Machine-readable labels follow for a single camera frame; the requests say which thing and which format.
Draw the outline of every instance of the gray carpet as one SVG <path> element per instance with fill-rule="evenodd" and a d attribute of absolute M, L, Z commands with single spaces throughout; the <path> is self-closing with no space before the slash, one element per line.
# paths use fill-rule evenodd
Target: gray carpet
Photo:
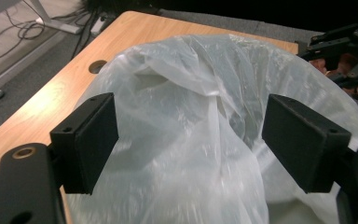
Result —
<path fill-rule="evenodd" d="M 289 42 L 301 41 L 307 43 L 312 36 L 320 34 L 318 32 L 293 29 L 262 21 L 248 21 L 201 13 L 162 9 L 158 14 L 162 17 L 192 21 Z M 1 88 L 6 95 L 0 99 L 0 125 L 70 62 L 78 38 L 79 35 L 68 35 L 61 43 L 49 50 L 33 65 L 24 69 L 18 76 Z"/>

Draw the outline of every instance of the plastic bag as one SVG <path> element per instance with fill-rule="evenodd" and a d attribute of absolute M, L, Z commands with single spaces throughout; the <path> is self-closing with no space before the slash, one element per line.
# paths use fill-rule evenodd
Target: plastic bag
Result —
<path fill-rule="evenodd" d="M 293 200 L 338 223 L 339 187 L 305 194 L 261 139 L 276 93 L 352 132 L 358 147 L 357 104 L 296 55 L 235 35 L 175 36 L 119 53 L 77 105 L 105 92 L 119 141 L 93 194 L 67 196 L 75 223 L 269 223 L 278 218 L 268 204 Z"/>

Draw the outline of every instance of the white plastic bag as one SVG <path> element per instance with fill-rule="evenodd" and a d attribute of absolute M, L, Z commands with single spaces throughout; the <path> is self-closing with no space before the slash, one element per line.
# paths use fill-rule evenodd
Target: white plastic bag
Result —
<path fill-rule="evenodd" d="M 235 35 L 176 36 L 119 53 L 77 105 L 105 92 L 119 141 L 93 194 L 68 195 L 75 223 L 269 223 L 267 205 L 292 200 L 338 222 L 339 187 L 305 194 L 261 139 L 276 93 L 352 132 L 358 147 L 357 104 L 297 56 Z"/>

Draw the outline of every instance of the desk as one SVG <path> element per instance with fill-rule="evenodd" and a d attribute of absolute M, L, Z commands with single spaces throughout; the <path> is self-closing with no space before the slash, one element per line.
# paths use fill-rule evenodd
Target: desk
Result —
<path fill-rule="evenodd" d="M 50 143 L 49 132 L 73 111 L 77 100 L 95 78 L 96 75 L 89 72 L 92 63 L 111 61 L 119 52 L 134 45 L 188 34 L 253 37 L 297 53 L 295 43 L 139 12 L 125 12 L 0 126 L 0 158 L 13 147 L 33 142 Z"/>

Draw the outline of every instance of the wooden table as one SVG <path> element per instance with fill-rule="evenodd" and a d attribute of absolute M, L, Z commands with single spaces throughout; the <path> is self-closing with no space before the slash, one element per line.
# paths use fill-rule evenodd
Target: wooden table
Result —
<path fill-rule="evenodd" d="M 125 12 L 0 126 L 0 158 L 13 147 L 34 142 L 50 143 L 49 132 L 73 111 L 77 100 L 95 78 L 89 72 L 92 63 L 110 61 L 119 52 L 134 45 L 189 34 L 248 36 L 297 53 L 295 43 L 134 11 Z"/>

